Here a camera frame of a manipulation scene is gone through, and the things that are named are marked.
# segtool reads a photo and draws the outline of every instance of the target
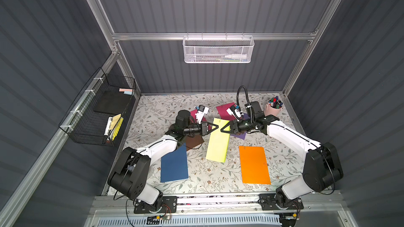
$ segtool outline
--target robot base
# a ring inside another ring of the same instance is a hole
[[[145,202],[136,201],[133,213],[134,214],[149,214],[149,213],[164,214],[164,213],[166,213],[166,207],[163,204],[166,204],[170,208],[171,213],[175,213],[177,211],[177,197],[176,196],[163,196],[162,203],[161,203],[162,206],[157,211],[150,212],[149,204],[147,204]]]
[[[271,194],[260,194],[259,195],[259,200],[258,203],[261,205],[262,210],[297,210],[296,206],[293,204],[293,201],[290,203],[284,205],[282,208],[276,204],[276,194],[271,193]],[[300,198],[295,199],[297,202],[298,208],[304,209],[302,200]]]

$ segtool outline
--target yellow paper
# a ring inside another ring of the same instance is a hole
[[[121,118],[121,114],[118,114],[118,115],[112,117],[112,122],[111,122],[111,126],[109,127],[109,130],[114,129],[116,122],[118,122],[118,120],[120,118]]]
[[[224,119],[214,119],[213,123],[217,124],[219,128],[210,134],[208,151],[206,153],[206,159],[225,162],[227,155],[227,148],[229,146],[229,133],[222,133],[220,129],[222,129],[229,121]]]
[[[112,140],[115,139],[115,137],[118,135],[119,128],[121,128],[122,122],[124,121],[124,118],[120,118],[118,121],[118,124],[116,125],[116,128],[112,132]]]

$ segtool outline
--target wire basket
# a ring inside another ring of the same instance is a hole
[[[73,109],[77,98],[73,101],[68,113],[66,113],[64,119],[59,124],[59,128],[62,129],[68,136],[76,143],[92,144],[92,145],[109,145],[114,146],[114,142],[119,142],[123,138],[125,128],[128,124],[130,111],[134,107],[134,79],[131,77],[116,76],[111,74],[103,74],[102,77],[97,78],[94,87],[91,90],[84,91],[84,100],[81,104]],[[100,113],[94,111],[98,101],[106,91],[119,92],[120,88],[132,89],[132,95],[129,98],[125,109],[121,113],[121,118],[117,124],[111,129],[107,137],[104,137],[104,131],[108,123],[110,114]],[[65,121],[69,114],[71,119]]]
[[[249,63],[254,39],[244,35],[184,36],[186,63]]]

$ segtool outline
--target pink cup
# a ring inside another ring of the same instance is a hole
[[[266,106],[265,106],[264,114],[265,114],[265,116],[274,115],[276,117],[279,114],[281,109],[282,109],[282,107],[279,108],[279,109],[272,108],[270,106],[270,104],[267,103]]]

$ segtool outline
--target corrugated wall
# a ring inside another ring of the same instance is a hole
[[[0,0],[0,40],[2,208],[111,51],[86,0]],[[115,152],[68,141],[14,226],[80,226]]]
[[[290,93],[309,137],[338,149],[360,226],[402,225],[404,0],[343,0]]]
[[[101,0],[116,33],[313,32],[330,0]],[[256,41],[249,64],[184,62],[177,41],[121,41],[142,93],[279,91],[305,41]]]
[[[256,41],[251,63],[189,64],[181,41],[121,41],[142,93],[281,91],[307,41]]]
[[[101,0],[116,33],[305,33],[329,0]]]

